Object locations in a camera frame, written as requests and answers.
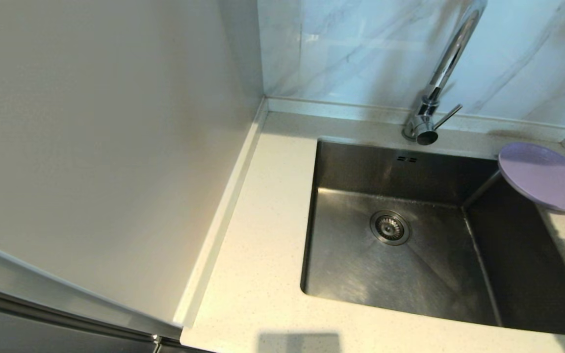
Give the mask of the chrome gooseneck kitchen faucet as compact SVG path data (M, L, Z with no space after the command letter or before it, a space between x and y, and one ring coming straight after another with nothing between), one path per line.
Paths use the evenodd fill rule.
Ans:
M438 122L434 122L434 114L439 107L442 92L487 6L488 0L468 0L467 7L442 52L430 82L421 90L414 109L404 123L401 134L406 140L422 146L432 145L438 139L437 130L462 109L463 105L458 103Z

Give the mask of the purple round plate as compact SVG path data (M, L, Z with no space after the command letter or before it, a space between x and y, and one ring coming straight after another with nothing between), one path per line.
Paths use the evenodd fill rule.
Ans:
M565 156L540 145L506 144L498 153L500 174L527 199L565 214Z

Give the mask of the stainless steel sink basin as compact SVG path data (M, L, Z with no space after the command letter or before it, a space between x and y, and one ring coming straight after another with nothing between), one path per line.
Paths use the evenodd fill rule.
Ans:
M380 210L412 228L378 241ZM486 326L565 334L552 224L495 159L318 141L303 293Z

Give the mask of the round metal drain strainer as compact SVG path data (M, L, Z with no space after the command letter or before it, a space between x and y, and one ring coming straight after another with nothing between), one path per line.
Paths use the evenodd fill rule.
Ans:
M369 228L381 243L390 246L405 244L412 234L412 228L401 214L390 210L375 212L369 221Z

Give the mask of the tall white-sided grey cabinet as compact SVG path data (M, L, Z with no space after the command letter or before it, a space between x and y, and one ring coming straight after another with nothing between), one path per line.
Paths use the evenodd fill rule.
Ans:
M0 352L182 350L263 100L257 0L0 0Z

